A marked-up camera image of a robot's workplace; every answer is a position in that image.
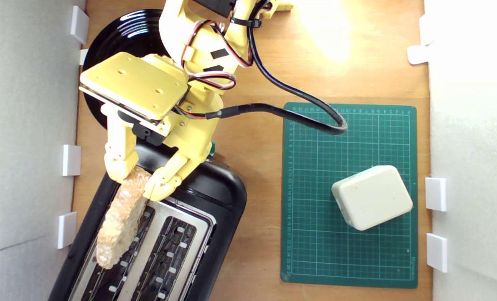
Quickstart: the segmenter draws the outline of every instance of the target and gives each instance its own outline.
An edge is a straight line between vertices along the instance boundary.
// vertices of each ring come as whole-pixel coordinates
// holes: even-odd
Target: white plastic block
[[[72,9],[72,24],[70,25],[70,34],[74,36],[81,44],[86,44],[88,40],[88,22],[89,17],[78,6],[74,5]]]
[[[80,66],[82,66],[84,64],[84,58],[87,57],[87,53],[88,53],[88,48],[80,50],[80,53],[79,53],[79,65]]]
[[[408,46],[406,49],[408,61],[412,65],[428,62],[428,47],[424,45]]]
[[[76,226],[78,214],[70,212],[65,215],[59,215],[59,236],[57,238],[57,248],[61,249],[68,246],[76,238]]]
[[[374,166],[332,185],[345,221],[363,231],[409,212],[413,202],[395,166]]]
[[[422,45],[428,45],[434,42],[437,27],[434,18],[430,15],[424,14],[419,18],[419,34]]]
[[[425,178],[426,207],[431,210],[447,211],[445,179]]]
[[[426,264],[447,273],[447,238],[426,234]]]
[[[81,174],[81,147],[77,145],[63,146],[63,176]]]

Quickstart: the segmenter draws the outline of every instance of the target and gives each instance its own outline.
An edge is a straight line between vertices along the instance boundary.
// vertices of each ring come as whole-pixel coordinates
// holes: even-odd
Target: wooden table
[[[424,205],[430,173],[428,70],[410,66],[406,47],[418,44],[421,0],[297,0],[292,12],[277,13],[256,30],[267,68],[292,86],[328,102],[414,105],[418,112],[419,286],[414,290],[319,286],[280,280],[282,120],[246,114],[222,120],[214,141],[227,164],[243,179],[248,204],[212,293],[212,301],[344,300],[430,301],[432,270],[426,265],[425,233],[431,230]],[[89,42],[113,19],[156,0],[88,0]],[[238,69],[237,87],[226,105],[299,101],[270,84],[256,67]],[[73,210],[78,222],[104,173],[107,133],[79,102],[77,144],[82,175],[76,178]]]

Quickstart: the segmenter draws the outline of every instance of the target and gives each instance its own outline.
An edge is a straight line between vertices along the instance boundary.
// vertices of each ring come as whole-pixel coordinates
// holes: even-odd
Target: green cutting mat
[[[311,103],[287,103],[285,107],[332,123]],[[343,135],[284,121],[281,278],[285,282],[416,288],[416,109],[332,107],[349,124]],[[357,231],[345,223],[331,186],[381,164],[397,167],[414,208],[377,227]]]

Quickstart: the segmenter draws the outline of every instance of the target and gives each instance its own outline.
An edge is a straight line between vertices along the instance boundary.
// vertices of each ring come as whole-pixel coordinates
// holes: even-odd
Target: white clip
[[[70,212],[65,215],[59,215],[59,231],[57,237],[57,248],[62,249],[68,246],[76,238],[76,225],[78,214]]]
[[[424,14],[419,18],[419,35],[421,44],[427,46],[434,42],[437,34],[436,21],[430,15]]]
[[[81,147],[63,145],[63,176],[81,175]]]
[[[78,6],[72,8],[72,24],[70,25],[70,34],[74,36],[81,44],[86,44],[88,39],[89,17]]]
[[[88,48],[82,49],[79,52],[79,65],[82,66],[84,64],[84,59],[87,57]]]
[[[425,178],[426,207],[431,210],[447,211],[445,179]]]
[[[408,61],[412,65],[422,64],[428,62],[428,48],[424,45],[408,46],[406,49]]]
[[[447,238],[426,234],[426,264],[447,273]]]

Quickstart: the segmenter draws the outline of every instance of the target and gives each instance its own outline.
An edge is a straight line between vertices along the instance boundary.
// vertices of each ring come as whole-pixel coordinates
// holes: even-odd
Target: yellow mounting plate
[[[162,120],[187,91],[187,82],[123,52],[82,72],[79,79],[88,89],[150,120]]]

